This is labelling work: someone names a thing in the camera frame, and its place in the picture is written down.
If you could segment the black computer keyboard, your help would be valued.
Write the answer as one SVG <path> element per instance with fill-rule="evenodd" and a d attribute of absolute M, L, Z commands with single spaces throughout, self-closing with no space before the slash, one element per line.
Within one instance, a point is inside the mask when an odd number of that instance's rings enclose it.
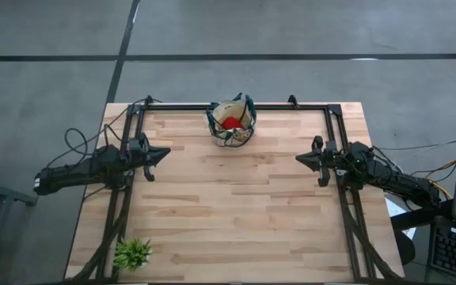
<path fill-rule="evenodd" d="M 456 277 L 456 222 L 441 216 L 431 223 L 427 263 Z"/>

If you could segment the beige canvas bag green trim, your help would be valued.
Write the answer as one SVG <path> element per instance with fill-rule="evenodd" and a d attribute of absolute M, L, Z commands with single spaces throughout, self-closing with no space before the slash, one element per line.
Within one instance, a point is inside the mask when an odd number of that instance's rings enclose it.
<path fill-rule="evenodd" d="M 217 146 L 237 148 L 244 146 L 253 136 L 257 111 L 249 95 L 239 93 L 234 99 L 211 102 L 206 110 L 207 126 Z M 221 124 L 227 117 L 239 119 L 245 129 L 223 129 Z"/>

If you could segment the red gardening glove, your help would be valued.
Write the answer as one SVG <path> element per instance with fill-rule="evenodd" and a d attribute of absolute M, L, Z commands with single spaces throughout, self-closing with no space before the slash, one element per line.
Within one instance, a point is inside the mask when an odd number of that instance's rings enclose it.
<path fill-rule="evenodd" d="M 245 129 L 245 126 L 243 125 L 243 123 L 239 119 L 232 117 L 232 116 L 225 118 L 223 120 L 221 126 L 223 129 L 226 129 L 226 130 Z"/>

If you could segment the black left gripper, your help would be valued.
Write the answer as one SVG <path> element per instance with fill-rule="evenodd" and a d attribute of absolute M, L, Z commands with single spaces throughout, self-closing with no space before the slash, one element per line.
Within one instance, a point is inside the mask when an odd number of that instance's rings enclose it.
<path fill-rule="evenodd" d="M 169 147 L 150 146 L 143 132 L 128 141 L 127 150 L 129 166 L 133 169 L 143 168 L 148 181 L 155 181 L 152 168 L 171 152 Z"/>

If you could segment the black aluminium table frame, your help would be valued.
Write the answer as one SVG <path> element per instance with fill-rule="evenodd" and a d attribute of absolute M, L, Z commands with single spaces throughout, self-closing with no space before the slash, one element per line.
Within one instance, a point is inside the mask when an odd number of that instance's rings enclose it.
<path fill-rule="evenodd" d="M 149 182 L 138 170 L 125 238 L 152 247 L 147 265 L 95 276 L 122 283 L 304 283 L 350 281 L 338 191 L 296 161 L 314 136 L 369 143 L 358 103 L 267 103 L 239 148 L 215 145 L 203 104 L 152 104 L 135 116 L 151 144 L 170 154 Z"/>

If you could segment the black computer desk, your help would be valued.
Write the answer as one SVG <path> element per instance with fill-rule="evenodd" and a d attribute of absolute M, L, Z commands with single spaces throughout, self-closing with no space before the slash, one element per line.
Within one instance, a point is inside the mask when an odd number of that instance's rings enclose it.
<path fill-rule="evenodd" d="M 452 199 L 441 202 L 437 207 L 424 207 L 414 211 L 391 217 L 393 232 L 401 232 L 414 227 L 431 225 L 436 222 L 451 224 L 454 221 L 454 201 Z"/>

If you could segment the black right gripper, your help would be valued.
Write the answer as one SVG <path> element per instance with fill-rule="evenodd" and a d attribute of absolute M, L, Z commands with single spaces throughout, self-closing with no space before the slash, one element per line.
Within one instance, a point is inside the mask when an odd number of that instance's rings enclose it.
<path fill-rule="evenodd" d="M 319 172 L 318 184 L 320 187 L 326 187 L 330 181 L 329 170 L 339 164 L 339 154 L 335 140 L 325 142 L 320 135 L 316 135 L 312 142 L 312 150 L 297 155 L 295 159 L 313 172 Z"/>

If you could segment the white paper sheet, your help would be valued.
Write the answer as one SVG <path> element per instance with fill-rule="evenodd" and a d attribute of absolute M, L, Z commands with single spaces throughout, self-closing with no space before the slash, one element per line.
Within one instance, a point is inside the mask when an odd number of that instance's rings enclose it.
<path fill-rule="evenodd" d="M 400 207 L 388 198 L 386 198 L 386 206 L 390 217 L 406 213 L 406 210 L 404 208 Z M 402 230 L 402 233 L 410 239 L 413 239 L 415 232 L 415 227 Z"/>

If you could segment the black round stool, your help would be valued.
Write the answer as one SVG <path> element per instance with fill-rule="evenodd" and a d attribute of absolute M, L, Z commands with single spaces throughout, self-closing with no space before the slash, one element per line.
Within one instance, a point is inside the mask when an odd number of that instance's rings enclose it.
<path fill-rule="evenodd" d="M 412 239 L 401 231 L 395 232 L 394 237 L 397 243 L 401 263 L 403 265 L 409 264 L 416 257 L 416 249 Z"/>

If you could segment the small green potted plant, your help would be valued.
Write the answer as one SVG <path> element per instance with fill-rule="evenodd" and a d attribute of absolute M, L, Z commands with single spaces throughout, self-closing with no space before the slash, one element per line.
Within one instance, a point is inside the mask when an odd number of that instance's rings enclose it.
<path fill-rule="evenodd" d="M 143 241 L 138 238 L 122 240 L 116 245 L 112 264 L 119 270 L 134 272 L 148 264 L 152 254 L 150 240 Z"/>

